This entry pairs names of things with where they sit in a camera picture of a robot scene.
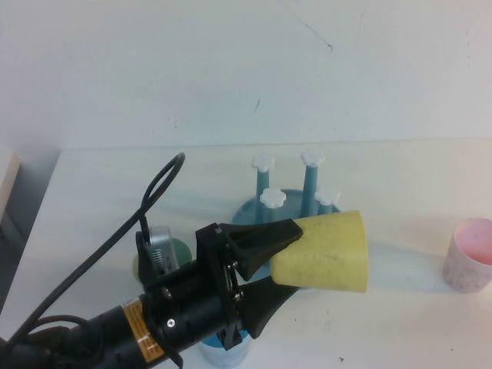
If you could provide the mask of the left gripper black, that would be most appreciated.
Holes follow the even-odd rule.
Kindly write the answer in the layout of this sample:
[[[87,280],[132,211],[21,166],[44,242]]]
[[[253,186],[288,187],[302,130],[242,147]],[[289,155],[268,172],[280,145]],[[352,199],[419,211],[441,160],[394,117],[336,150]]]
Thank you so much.
[[[303,231],[292,219],[264,224],[211,224],[196,232],[197,256],[178,270],[154,273],[145,282],[145,323],[165,350],[184,350],[216,335],[226,350],[243,342],[241,326],[257,339],[277,310],[298,287],[272,278],[240,286],[228,269],[228,245],[240,276],[249,281]]]

